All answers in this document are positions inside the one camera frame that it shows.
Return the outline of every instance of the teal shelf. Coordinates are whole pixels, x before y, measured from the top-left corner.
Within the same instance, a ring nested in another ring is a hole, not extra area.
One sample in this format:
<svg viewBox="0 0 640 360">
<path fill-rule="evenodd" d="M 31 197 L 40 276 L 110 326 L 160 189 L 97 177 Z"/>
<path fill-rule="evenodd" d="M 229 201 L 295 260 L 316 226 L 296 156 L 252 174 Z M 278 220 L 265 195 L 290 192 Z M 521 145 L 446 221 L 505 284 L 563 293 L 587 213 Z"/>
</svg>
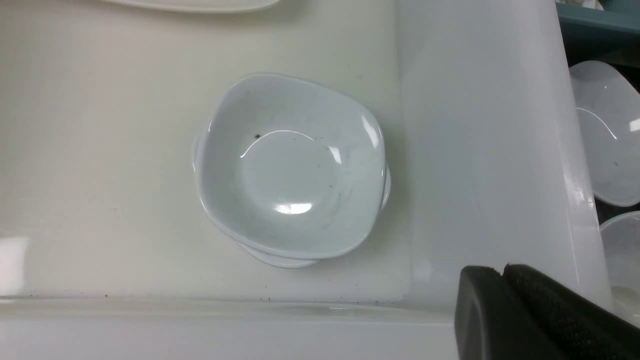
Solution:
<svg viewBox="0 0 640 360">
<path fill-rule="evenodd" d="M 605 11 L 556 4 L 569 65 L 640 45 L 640 0 L 602 5 Z"/>
</svg>

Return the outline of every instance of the white bowl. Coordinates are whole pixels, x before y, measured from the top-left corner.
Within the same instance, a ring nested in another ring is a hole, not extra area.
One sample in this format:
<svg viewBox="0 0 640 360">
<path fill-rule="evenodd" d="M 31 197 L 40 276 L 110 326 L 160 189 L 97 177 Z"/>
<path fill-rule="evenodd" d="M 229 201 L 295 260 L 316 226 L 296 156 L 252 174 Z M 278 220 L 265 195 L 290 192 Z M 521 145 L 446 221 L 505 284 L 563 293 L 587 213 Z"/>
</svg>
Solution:
<svg viewBox="0 0 640 360">
<path fill-rule="evenodd" d="M 604 222 L 600 236 L 616 312 L 640 326 L 640 211 Z"/>
<path fill-rule="evenodd" d="M 585 61 L 570 69 L 593 193 L 604 202 L 640 202 L 640 95 L 613 67 Z"/>
<path fill-rule="evenodd" d="M 380 206 L 380 211 L 384 209 L 385 205 L 387 205 L 387 201 L 389 200 L 389 194 L 391 193 L 391 172 L 389 171 L 389 166 L 387 166 L 385 172 L 385 190 L 384 195 L 382 197 L 382 205 Z M 302 260 L 302 259 L 291 259 L 291 258 L 283 258 L 282 256 L 275 256 L 271 254 L 266 254 L 264 252 L 260 252 L 258 250 L 252 249 L 244 244 L 238 243 L 240 247 L 242 247 L 245 251 L 251 254 L 254 258 L 260 260 L 265 264 L 269 264 L 271 266 L 275 266 L 278 268 L 303 268 L 305 266 L 316 264 L 320 260 Z"/>
<path fill-rule="evenodd" d="M 194 153 L 209 219 L 270 255 L 343 255 L 369 235 L 383 200 L 376 119 L 349 97 L 300 79 L 256 74 L 235 84 Z"/>
</svg>

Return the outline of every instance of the textured black pad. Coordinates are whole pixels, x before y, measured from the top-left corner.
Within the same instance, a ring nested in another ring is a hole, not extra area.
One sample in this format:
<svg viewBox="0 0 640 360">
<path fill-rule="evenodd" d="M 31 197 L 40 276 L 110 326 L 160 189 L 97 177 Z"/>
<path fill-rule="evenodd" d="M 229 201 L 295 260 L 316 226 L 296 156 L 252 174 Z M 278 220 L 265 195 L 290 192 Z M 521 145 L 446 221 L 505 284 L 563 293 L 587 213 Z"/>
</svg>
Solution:
<svg viewBox="0 0 640 360">
<path fill-rule="evenodd" d="M 502 276 L 569 359 L 640 359 L 640 329 L 526 265 Z"/>
<path fill-rule="evenodd" d="M 492 268 L 460 273 L 454 326 L 461 360 L 566 359 Z"/>
<path fill-rule="evenodd" d="M 526 265 L 465 267 L 454 325 L 461 360 L 640 360 L 640 329 Z"/>
</svg>

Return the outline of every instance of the white plate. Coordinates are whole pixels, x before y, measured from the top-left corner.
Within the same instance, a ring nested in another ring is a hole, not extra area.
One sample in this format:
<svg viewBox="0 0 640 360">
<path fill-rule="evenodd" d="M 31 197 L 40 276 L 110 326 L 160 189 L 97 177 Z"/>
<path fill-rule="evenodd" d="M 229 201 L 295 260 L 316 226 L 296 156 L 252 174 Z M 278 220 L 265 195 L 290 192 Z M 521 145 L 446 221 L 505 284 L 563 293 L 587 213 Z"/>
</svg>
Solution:
<svg viewBox="0 0 640 360">
<path fill-rule="evenodd" d="M 242 13 L 262 10 L 280 0 L 103 0 L 156 10 L 191 13 Z"/>
<path fill-rule="evenodd" d="M 380 210 L 385 150 L 360 103 L 305 80 L 255 74 L 235 84 L 195 149 L 196 189 L 234 240 L 293 259 L 343 255 Z"/>
<path fill-rule="evenodd" d="M 570 69 L 593 193 L 604 202 L 640 202 L 640 95 L 612 66 Z"/>
<path fill-rule="evenodd" d="M 385 172 L 385 193 L 382 197 L 382 205 L 380 206 L 380 211 L 385 208 L 387 202 L 389 200 L 389 195 L 391 193 L 391 171 L 389 171 L 389 166 L 387 166 Z M 246 245 L 238 243 L 244 250 L 246 250 L 249 254 L 251 254 L 256 259 L 260 260 L 265 264 L 269 264 L 271 266 L 275 266 L 278 268 L 303 268 L 305 266 L 316 264 L 319 260 L 300 260 L 300 259 L 291 259 L 291 258 L 283 258 L 282 256 L 275 256 L 266 254 L 264 252 L 260 252 L 258 250 L 252 249 Z"/>
</svg>

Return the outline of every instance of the square bowl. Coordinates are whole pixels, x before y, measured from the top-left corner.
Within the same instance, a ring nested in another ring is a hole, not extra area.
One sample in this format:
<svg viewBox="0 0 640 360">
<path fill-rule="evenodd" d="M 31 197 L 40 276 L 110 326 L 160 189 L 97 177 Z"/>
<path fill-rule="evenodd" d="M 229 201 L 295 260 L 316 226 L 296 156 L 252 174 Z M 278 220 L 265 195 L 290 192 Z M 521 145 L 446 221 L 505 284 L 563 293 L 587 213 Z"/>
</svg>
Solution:
<svg viewBox="0 0 640 360">
<path fill-rule="evenodd" d="M 224 96 L 193 168 L 207 216 L 235 241 L 293 259 L 343 255 L 383 200 L 385 146 L 360 103 L 324 86 L 254 74 Z"/>
</svg>

